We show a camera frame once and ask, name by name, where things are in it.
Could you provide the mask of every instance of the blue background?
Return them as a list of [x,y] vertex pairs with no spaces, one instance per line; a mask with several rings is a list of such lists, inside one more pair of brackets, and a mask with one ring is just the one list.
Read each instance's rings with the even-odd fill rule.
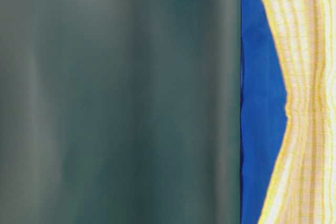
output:
[[286,90],[261,0],[241,0],[242,224],[257,223],[286,128]]

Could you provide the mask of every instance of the curtain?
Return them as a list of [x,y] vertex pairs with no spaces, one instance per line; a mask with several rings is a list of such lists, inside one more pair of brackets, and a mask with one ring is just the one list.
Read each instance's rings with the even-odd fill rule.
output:
[[240,0],[0,4],[1,223],[239,223]]

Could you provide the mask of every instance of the yellow striped fabric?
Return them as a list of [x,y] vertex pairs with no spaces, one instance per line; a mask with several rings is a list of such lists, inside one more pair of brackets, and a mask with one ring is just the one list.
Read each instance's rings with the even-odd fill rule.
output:
[[262,0],[287,90],[259,223],[336,223],[336,0]]

